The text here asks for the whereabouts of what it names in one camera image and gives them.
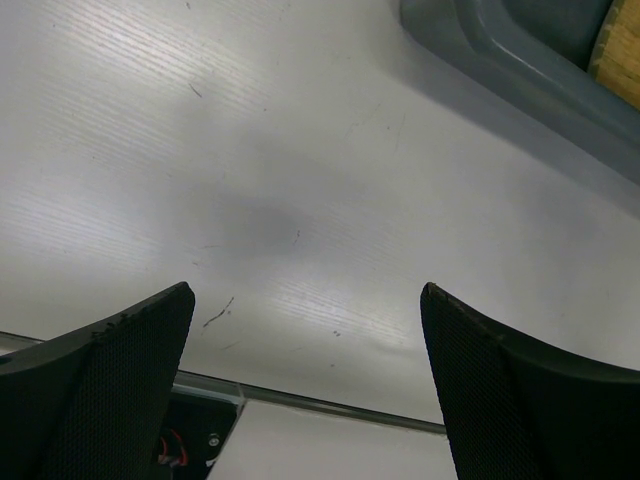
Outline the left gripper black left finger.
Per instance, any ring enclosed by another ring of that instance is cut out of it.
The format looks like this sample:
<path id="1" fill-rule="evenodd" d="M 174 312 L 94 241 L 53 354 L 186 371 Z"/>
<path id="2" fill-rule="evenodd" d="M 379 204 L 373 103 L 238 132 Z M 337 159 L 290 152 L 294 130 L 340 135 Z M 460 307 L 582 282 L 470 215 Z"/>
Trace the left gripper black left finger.
<path id="1" fill-rule="evenodd" d="M 2 356 L 2 478 L 146 478 L 194 309 L 180 282 Z"/>

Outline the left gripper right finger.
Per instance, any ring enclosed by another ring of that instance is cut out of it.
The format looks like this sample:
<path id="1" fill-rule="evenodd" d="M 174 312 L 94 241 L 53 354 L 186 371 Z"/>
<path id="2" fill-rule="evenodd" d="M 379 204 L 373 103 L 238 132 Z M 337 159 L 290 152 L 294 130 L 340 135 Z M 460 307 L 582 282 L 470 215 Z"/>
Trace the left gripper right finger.
<path id="1" fill-rule="evenodd" d="M 542 342 L 434 283 L 420 310 L 458 478 L 638 478 L 638 371 Z"/>

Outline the woven bamboo placemat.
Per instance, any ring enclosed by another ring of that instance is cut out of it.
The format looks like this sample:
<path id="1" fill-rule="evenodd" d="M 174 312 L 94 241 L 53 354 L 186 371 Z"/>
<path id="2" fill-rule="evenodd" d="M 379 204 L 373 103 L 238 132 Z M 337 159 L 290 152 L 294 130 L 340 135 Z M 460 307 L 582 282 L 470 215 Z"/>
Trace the woven bamboo placemat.
<path id="1" fill-rule="evenodd" d="M 639 0 L 615 0 L 593 47 L 588 73 L 639 109 Z"/>

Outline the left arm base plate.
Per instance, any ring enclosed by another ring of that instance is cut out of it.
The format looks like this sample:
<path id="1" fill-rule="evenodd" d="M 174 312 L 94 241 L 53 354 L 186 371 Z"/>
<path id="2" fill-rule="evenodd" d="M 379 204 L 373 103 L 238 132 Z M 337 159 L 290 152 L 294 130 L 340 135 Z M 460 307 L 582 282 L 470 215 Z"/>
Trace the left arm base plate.
<path id="1" fill-rule="evenodd" d="M 173 392 L 146 477 L 207 479 L 238 416 L 239 407 L 225 399 Z"/>

